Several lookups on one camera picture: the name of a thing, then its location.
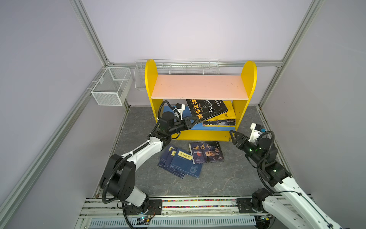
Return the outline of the purple portrait cover book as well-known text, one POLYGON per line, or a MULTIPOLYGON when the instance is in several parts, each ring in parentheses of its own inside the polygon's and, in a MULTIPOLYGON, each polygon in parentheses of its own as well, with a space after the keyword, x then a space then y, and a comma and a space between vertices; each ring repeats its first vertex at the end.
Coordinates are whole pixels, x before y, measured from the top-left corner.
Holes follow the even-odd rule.
POLYGON ((235 119, 204 121, 204 127, 235 127, 235 119))

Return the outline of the black antler cover book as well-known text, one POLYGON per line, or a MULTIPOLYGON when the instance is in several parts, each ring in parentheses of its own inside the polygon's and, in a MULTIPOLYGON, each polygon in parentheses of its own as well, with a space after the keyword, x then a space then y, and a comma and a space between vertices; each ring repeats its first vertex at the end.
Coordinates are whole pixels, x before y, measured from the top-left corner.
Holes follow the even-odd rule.
POLYGON ((223 100, 186 100, 190 113, 199 121, 206 121, 228 111, 223 100))

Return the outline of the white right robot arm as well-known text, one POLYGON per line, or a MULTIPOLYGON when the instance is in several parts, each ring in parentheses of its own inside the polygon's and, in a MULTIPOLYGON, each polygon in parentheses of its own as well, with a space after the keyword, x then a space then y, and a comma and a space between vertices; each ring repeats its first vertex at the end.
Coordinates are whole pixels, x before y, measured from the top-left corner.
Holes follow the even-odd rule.
POLYGON ((252 194, 252 209, 267 212, 289 229, 340 229, 300 188, 292 174, 276 159, 275 134, 261 133, 256 140, 231 130, 232 143, 245 153, 264 185, 252 194))

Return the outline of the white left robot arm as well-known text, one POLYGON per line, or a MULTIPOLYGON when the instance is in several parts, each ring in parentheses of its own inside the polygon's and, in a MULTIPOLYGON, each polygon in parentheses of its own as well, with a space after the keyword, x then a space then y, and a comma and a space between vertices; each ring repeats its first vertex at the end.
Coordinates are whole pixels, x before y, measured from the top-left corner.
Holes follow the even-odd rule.
POLYGON ((172 112, 164 112, 144 143, 121 156, 113 154, 108 159, 99 183, 102 203, 120 201, 146 212, 149 197, 135 186, 136 171, 153 155, 162 151, 171 142, 172 135, 190 130, 197 123, 197 117, 178 118, 172 112))

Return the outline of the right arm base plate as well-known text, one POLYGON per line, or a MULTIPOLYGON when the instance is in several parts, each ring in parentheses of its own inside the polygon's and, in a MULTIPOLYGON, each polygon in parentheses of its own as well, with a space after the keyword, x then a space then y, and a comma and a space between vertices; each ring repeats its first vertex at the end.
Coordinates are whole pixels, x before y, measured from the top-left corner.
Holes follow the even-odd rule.
POLYGON ((236 204, 239 213, 260 213, 260 205, 257 198, 237 198, 236 204))

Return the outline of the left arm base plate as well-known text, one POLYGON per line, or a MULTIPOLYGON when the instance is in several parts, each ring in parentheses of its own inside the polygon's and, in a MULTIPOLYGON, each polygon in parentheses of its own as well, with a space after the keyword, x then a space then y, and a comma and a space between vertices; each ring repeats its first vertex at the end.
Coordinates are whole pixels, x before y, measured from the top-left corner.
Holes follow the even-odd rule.
POLYGON ((162 199, 149 199, 145 201, 141 207, 135 205, 128 205, 125 208, 127 215, 161 215, 163 209, 162 199))

